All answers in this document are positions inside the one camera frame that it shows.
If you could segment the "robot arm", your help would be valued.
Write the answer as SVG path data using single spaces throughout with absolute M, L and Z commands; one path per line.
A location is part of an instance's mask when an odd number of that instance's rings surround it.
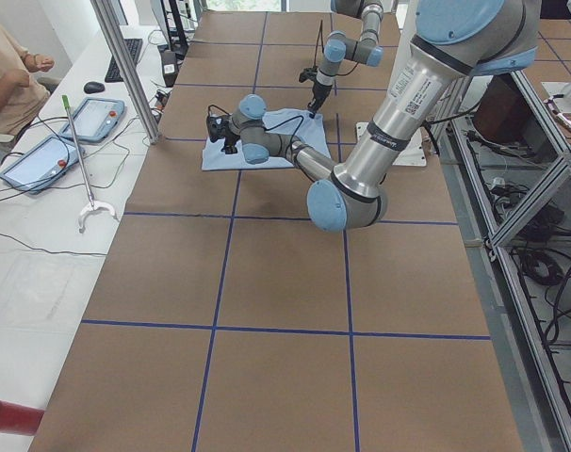
M 538 1 L 420 1 L 411 55 L 390 82 L 385 98 L 349 157 L 335 163 L 295 134 L 269 132 L 265 101 L 254 94 L 231 113 L 206 118 L 211 141 L 226 153 L 241 148 L 247 163 L 280 157 L 312 182 L 309 217 L 324 231 L 362 228 L 382 219 L 387 198 L 381 186 L 449 85 L 464 76 L 511 73 L 535 59 Z
M 339 1 L 331 2 L 334 13 L 359 19 L 362 30 L 358 40 L 350 39 L 342 31 L 333 31 L 323 46 L 319 64 L 305 68 L 299 81 L 313 81 L 313 98 L 307 106 L 309 116 L 314 118 L 334 86 L 341 63 L 345 60 L 369 67 L 377 67 L 383 58 L 379 45 L 381 22 L 384 8 L 381 1 Z

